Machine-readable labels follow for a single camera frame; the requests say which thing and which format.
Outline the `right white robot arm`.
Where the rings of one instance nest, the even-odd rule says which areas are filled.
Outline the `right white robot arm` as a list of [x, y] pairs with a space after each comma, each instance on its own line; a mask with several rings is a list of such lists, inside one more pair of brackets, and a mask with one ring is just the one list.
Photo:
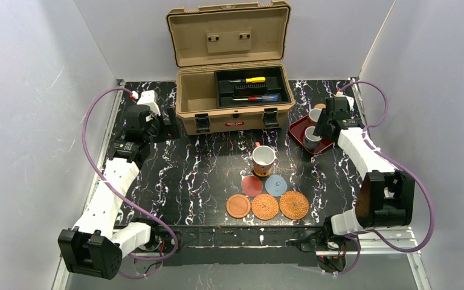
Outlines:
[[361, 120], [353, 118], [346, 97], [326, 99], [314, 135], [338, 145], [362, 180], [353, 208], [327, 218], [327, 226], [334, 235], [410, 224], [414, 178], [380, 156], [380, 149], [367, 135]]

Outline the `blue round coaster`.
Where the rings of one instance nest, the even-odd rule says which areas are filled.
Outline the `blue round coaster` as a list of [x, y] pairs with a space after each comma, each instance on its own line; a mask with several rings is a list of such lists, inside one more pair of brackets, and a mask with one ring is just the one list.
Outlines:
[[288, 191], [288, 185], [282, 176], [273, 174], [265, 181], [265, 190], [273, 197], [280, 197]]

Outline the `smooth wooden coaster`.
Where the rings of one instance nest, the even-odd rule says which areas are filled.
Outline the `smooth wooden coaster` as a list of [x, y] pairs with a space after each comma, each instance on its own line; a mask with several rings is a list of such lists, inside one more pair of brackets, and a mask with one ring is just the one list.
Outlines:
[[226, 209], [232, 218], [242, 219], [250, 212], [251, 202], [245, 195], [236, 194], [228, 198]]

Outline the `woven rattan coaster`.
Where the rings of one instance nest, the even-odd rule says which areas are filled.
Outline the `woven rattan coaster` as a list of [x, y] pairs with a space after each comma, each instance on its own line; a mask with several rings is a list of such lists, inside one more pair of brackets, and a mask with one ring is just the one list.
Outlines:
[[307, 215], [310, 205], [304, 194], [297, 191], [287, 191], [281, 195], [279, 207], [286, 218], [299, 220]]
[[253, 199], [251, 209], [256, 218], [268, 221], [278, 215], [279, 203], [269, 194], [260, 194]]

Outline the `red round coaster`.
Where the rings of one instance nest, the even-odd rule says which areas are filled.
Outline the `red round coaster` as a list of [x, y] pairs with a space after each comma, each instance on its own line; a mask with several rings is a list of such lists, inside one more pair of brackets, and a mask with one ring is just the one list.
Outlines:
[[263, 192], [263, 183], [256, 175], [249, 175], [242, 179], [243, 193], [248, 197], [256, 197]]

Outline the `small white cup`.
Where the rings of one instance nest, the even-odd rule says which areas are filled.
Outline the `small white cup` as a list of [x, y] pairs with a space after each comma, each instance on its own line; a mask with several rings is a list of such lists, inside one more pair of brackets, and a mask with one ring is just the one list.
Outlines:
[[322, 109], [320, 108], [311, 109], [307, 115], [307, 125], [316, 126], [319, 121], [321, 113], [322, 113]]

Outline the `white cup floral pattern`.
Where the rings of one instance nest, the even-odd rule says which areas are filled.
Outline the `white cup floral pattern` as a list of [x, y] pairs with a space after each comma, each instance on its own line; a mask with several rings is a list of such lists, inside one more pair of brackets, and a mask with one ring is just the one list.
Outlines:
[[271, 169], [276, 160], [275, 150], [259, 142], [254, 143], [252, 152], [253, 172], [260, 177], [266, 177], [271, 174]]

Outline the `white cup dark outside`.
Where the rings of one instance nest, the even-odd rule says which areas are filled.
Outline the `white cup dark outside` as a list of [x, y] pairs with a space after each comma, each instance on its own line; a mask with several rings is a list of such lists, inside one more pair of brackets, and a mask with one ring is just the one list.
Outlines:
[[315, 126], [309, 126], [305, 129], [303, 134], [303, 146], [309, 152], [316, 151], [322, 140], [322, 138], [315, 135], [314, 132]]

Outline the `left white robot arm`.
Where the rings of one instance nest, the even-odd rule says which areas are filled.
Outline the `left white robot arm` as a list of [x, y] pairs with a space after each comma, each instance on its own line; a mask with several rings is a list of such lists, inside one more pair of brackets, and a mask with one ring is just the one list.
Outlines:
[[165, 122], [157, 105], [132, 105], [126, 125], [110, 145], [103, 179], [71, 229], [58, 237], [61, 255], [69, 272], [113, 279], [124, 257], [151, 241], [152, 222], [131, 222], [114, 232], [123, 199], [150, 154], [153, 142], [178, 137], [173, 108]]

